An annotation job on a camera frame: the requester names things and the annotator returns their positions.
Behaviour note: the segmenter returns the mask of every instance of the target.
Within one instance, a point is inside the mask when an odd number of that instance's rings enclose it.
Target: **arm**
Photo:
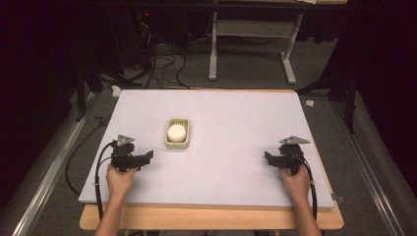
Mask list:
[[[130,191],[136,171],[137,168],[133,168],[122,173],[111,164],[108,164],[106,177],[110,197],[104,216],[98,224],[94,236],[117,235],[123,204]]]
[[[310,179],[306,167],[301,165],[298,173],[293,176],[290,176],[284,169],[278,169],[278,171],[294,204],[295,221],[299,235],[322,235],[307,198],[310,190]]]

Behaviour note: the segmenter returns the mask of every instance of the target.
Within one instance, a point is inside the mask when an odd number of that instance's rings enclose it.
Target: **equipment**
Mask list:
[[[153,150],[148,151],[144,155],[132,155],[131,152],[135,150],[135,146],[131,144],[134,139],[119,135],[117,145],[113,147],[111,153],[111,165],[116,167],[120,172],[126,172],[131,168],[138,168],[149,164],[153,157]]]
[[[298,166],[304,164],[306,161],[304,153],[298,145],[308,144],[309,141],[291,136],[279,142],[283,144],[279,148],[281,156],[271,155],[265,151],[265,158],[268,160],[268,164],[278,168],[290,169],[291,175],[297,174]]]

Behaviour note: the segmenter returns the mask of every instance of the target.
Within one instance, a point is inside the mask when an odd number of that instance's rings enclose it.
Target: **wrist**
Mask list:
[[[123,193],[114,193],[110,195],[109,203],[122,205],[125,203],[126,195]]]
[[[310,203],[307,198],[295,198],[292,199],[294,207],[310,207]]]

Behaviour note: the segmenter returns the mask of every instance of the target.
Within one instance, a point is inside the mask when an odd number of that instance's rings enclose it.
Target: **white ball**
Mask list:
[[[168,139],[172,143],[181,143],[185,141],[187,131],[182,125],[173,125],[168,129]]]

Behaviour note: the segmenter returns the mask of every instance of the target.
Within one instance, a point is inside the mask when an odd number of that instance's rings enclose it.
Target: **gray carpet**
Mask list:
[[[209,49],[190,47],[188,50],[169,51],[175,54],[175,63],[166,69],[155,70],[155,78],[151,79],[150,89],[165,88],[176,85],[175,75],[182,66],[182,56],[186,55],[186,66],[180,73],[180,80],[191,88],[216,89],[300,89],[319,77],[334,47],[334,42],[315,44],[314,42],[297,42],[291,63],[298,84],[290,86],[285,81],[283,67],[279,62],[277,52],[286,45],[284,40],[274,40],[271,43],[261,44],[261,40],[249,38],[251,43],[243,43],[236,50],[233,41],[226,40],[220,43],[225,49],[218,53],[217,81],[210,82]],[[166,52],[166,48],[159,48],[159,52]],[[167,59],[158,59],[157,64],[162,68]],[[305,105],[306,99],[314,99],[315,106]],[[300,100],[309,122],[313,137],[322,157],[333,191],[343,196],[344,203],[339,204],[344,219],[344,227],[340,230],[327,231],[327,235],[391,235],[381,214],[375,204],[374,198],[361,172],[360,165],[348,136],[344,132],[343,123],[337,118],[332,103],[326,98],[325,90],[316,90],[315,93],[301,96]],[[110,88],[96,99],[95,106],[87,117],[77,141],[71,152],[97,128],[100,116],[111,116],[117,98],[111,96]],[[355,131],[361,148],[372,166],[376,177],[381,180],[382,187],[398,215],[398,220],[404,230],[404,235],[415,235],[417,203],[409,187],[402,179],[398,169],[393,165],[387,149],[367,116],[366,107],[358,96],[355,110]],[[31,197],[39,186],[43,175],[56,155],[57,148],[65,143],[66,134],[71,132],[72,117],[63,125],[55,135],[48,148],[33,166],[22,187],[15,195],[8,208],[0,218],[0,235],[12,235],[23,213],[28,207]],[[105,132],[105,127],[98,128],[92,136],[77,150],[71,160],[70,180],[74,187],[81,190],[89,173],[98,145]],[[65,180],[65,170],[60,174],[56,186],[44,206],[39,218],[32,228],[30,235],[92,235],[79,226],[84,205],[77,202],[78,196],[74,194]],[[282,235],[296,235],[294,230],[282,231]]]

